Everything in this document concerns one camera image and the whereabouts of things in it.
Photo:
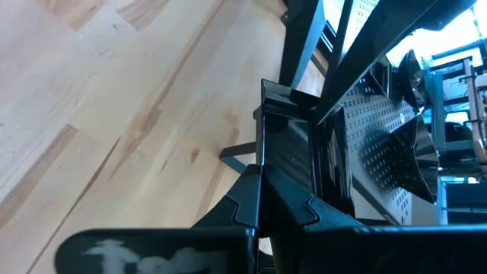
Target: black leg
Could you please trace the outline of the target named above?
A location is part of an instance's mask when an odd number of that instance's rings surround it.
[[[224,148],[220,154],[220,160],[238,173],[245,170],[246,165],[235,158],[238,155],[247,155],[256,152],[256,143],[250,142],[242,145],[234,145]]]
[[[286,21],[287,30],[279,75],[279,84],[291,88],[296,88],[303,77],[326,23],[323,0],[299,2],[299,14],[288,17]]]

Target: black plastic part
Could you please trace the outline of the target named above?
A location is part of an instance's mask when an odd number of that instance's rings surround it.
[[[266,184],[271,189],[268,195],[279,202],[279,208],[283,210],[273,212],[279,225],[285,224],[289,221],[286,218],[290,217],[292,223],[299,227],[318,221],[317,216],[306,206],[307,200],[313,197],[310,192],[272,165],[265,165],[263,171]]]
[[[260,167],[249,164],[227,194],[195,227],[243,225],[259,230]]]
[[[287,0],[285,4],[288,6],[288,10],[281,16],[281,22],[288,26],[288,24],[297,16],[300,15],[301,11],[303,10],[302,0]]]
[[[254,228],[107,229],[71,236],[56,252],[58,274],[255,273]]]
[[[276,274],[274,257],[259,250],[258,274]]]
[[[318,104],[316,96],[304,93],[302,91],[291,90],[289,93],[289,100],[299,107],[312,108]]]
[[[318,216],[318,221],[303,227],[307,232],[328,231],[337,228],[347,228],[362,225],[352,216],[347,215],[318,197],[312,197],[306,202],[307,207]]]
[[[295,1],[300,5],[290,6],[285,14],[289,20],[279,73],[279,84],[291,88],[299,85],[326,23],[323,0]],[[301,8],[298,14],[293,11],[294,6]]]
[[[326,118],[324,124],[316,126],[321,132],[314,153],[319,157],[321,193],[323,201],[333,205],[345,214],[355,217],[352,199],[352,169],[345,127],[344,108],[340,107],[333,115]]]
[[[325,76],[326,72],[328,71],[324,65],[318,60],[315,54],[311,56],[311,62],[317,67],[318,71],[321,73],[321,75]]]
[[[471,250],[487,247],[487,228],[358,226],[306,233],[302,243],[296,273],[482,273],[483,255]]]
[[[476,0],[439,0],[417,23],[427,30],[443,30],[454,18],[470,8]]]
[[[242,145],[234,145],[224,148],[220,153],[220,160],[238,173],[245,170],[246,165],[235,158],[239,155],[247,155],[256,152],[256,143],[250,142]]]
[[[371,72],[365,74],[363,81],[367,83],[367,87],[364,87],[363,89],[366,91],[370,90],[367,94],[387,96],[387,92]]]
[[[401,61],[397,69],[396,88],[403,93],[404,100],[419,112],[424,106],[431,105],[423,77],[415,53],[410,50]]]
[[[388,220],[377,220],[377,219],[367,219],[367,218],[356,218],[358,222],[360,222],[363,225],[368,225],[368,226],[388,226],[392,225]]]
[[[278,167],[306,190],[313,192],[315,182],[311,177],[307,139],[312,110],[291,102],[291,92],[293,90],[290,88],[263,80],[263,103],[256,119],[260,151],[257,162]]]
[[[311,161],[311,180],[312,193],[321,199],[324,199],[323,192],[323,148],[321,147],[321,142],[325,136],[324,127],[316,126],[314,123],[308,123],[308,149],[310,150],[310,161]]]

